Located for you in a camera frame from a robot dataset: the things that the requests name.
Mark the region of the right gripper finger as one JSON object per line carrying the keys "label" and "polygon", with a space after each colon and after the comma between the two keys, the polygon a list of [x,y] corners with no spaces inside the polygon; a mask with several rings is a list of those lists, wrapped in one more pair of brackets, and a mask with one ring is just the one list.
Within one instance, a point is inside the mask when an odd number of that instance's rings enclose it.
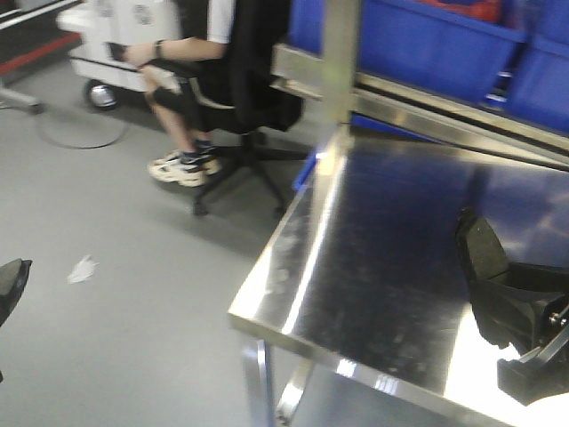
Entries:
{"label": "right gripper finger", "polygon": [[497,384],[501,391],[524,406],[566,394],[568,329],[563,328],[547,345],[534,348],[520,359],[499,359]]}

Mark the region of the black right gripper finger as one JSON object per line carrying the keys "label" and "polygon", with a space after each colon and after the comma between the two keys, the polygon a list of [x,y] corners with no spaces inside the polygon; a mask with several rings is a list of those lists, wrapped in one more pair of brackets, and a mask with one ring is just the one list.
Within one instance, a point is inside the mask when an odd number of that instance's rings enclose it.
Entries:
{"label": "black right gripper finger", "polygon": [[486,341],[529,351],[568,323],[568,269],[512,262],[497,275],[470,279],[469,299]]}

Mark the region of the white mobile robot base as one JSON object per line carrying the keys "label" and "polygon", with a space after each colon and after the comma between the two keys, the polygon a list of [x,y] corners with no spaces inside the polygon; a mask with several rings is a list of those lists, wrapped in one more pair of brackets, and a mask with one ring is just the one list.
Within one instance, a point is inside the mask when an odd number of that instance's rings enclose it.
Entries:
{"label": "white mobile robot base", "polygon": [[101,110],[116,107],[119,89],[145,90],[138,69],[124,61],[126,47],[181,37],[174,1],[84,1],[61,12],[56,22],[80,36],[81,44],[69,53],[71,66],[87,79],[85,100]]}

